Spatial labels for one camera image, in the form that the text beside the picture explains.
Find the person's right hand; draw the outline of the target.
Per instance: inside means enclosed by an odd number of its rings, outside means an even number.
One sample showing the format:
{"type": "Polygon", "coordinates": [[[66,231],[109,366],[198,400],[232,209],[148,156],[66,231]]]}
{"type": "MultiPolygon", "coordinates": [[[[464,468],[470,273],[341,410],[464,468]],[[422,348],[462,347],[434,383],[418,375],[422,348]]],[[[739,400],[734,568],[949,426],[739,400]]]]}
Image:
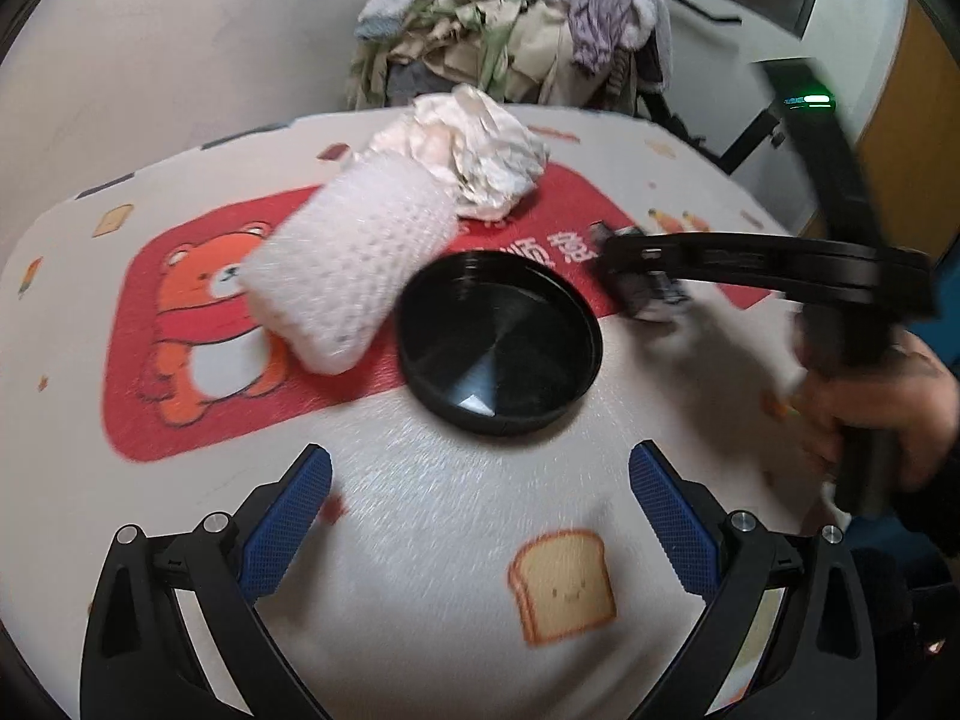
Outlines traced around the person's right hand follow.
{"type": "Polygon", "coordinates": [[[819,472],[839,465],[841,426],[895,431],[900,483],[916,489],[946,461],[958,439],[958,380],[913,333],[900,335],[900,355],[872,372],[825,377],[812,369],[804,343],[796,349],[805,376],[793,393],[800,451],[819,472]]]}

